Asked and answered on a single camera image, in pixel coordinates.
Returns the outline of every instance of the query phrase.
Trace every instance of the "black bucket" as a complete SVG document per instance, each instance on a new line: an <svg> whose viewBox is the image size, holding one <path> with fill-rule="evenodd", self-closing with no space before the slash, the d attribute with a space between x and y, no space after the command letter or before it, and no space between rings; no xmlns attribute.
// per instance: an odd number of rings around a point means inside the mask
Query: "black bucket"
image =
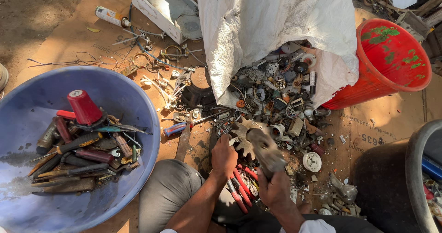
<svg viewBox="0 0 442 233"><path fill-rule="evenodd" d="M426 123L410 138L373 147L357 160L356 202L361 214L380 230L438 233L442 229L425 199L422 154L442 165L442 120Z"/></svg>

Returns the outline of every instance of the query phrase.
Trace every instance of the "blue plastic basin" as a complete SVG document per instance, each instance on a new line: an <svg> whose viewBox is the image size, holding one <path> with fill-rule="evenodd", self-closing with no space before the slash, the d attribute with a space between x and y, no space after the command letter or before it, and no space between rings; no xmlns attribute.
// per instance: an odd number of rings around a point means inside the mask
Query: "blue plastic basin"
<svg viewBox="0 0 442 233"><path fill-rule="evenodd" d="M36 142L57 110L72 111L66 96L84 89L122 123L145 126L137 133L144 148L140 167L80 196L45 194L30 186L28 161L39 156ZM92 228L124 208L149 177L160 146L158 116L152 102L129 78L104 68L70 66L49 71L21 84L0 100L0 226L12 233L72 232Z"/></svg>

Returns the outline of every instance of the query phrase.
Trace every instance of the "gray pants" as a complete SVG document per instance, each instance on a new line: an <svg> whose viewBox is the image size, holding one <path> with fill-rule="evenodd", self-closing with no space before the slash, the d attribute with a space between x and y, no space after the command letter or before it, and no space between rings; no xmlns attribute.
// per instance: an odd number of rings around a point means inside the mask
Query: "gray pants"
<svg viewBox="0 0 442 233"><path fill-rule="evenodd" d="M170 218L201 187L205 179L189 165L174 159L158 161L140 191L140 233L161 232ZM307 220L324 219L336 232L381 233L365 220L343 217L303 215ZM215 223L226 225L232 233L279 233L281 225L270 213L256 205L244 214L229 190L223 189L212 214Z"/></svg>

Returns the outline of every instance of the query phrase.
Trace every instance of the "person's hand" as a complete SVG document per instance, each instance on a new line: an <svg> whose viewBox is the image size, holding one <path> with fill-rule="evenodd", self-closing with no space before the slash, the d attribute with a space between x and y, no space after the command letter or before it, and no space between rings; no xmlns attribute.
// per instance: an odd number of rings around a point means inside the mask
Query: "person's hand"
<svg viewBox="0 0 442 233"><path fill-rule="evenodd" d="M230 134L223 134L212 149L212 172L221 177L230 178L236 167L238 154L233 146L229 146Z"/></svg>
<svg viewBox="0 0 442 233"><path fill-rule="evenodd" d="M258 171L259 197L273 213L288 213L296 207L290 199L289 176L284 171L273 174L269 182L260 168Z"/></svg>

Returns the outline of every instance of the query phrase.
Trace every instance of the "red plastic bucket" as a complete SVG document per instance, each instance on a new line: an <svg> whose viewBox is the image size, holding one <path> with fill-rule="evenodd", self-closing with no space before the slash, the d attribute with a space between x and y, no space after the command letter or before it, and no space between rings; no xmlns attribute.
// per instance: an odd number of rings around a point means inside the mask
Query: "red plastic bucket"
<svg viewBox="0 0 442 233"><path fill-rule="evenodd" d="M343 109L399 91L427 87L431 65L425 50L405 29L383 19L370 19L356 29L359 79L337 91L322 106Z"/></svg>

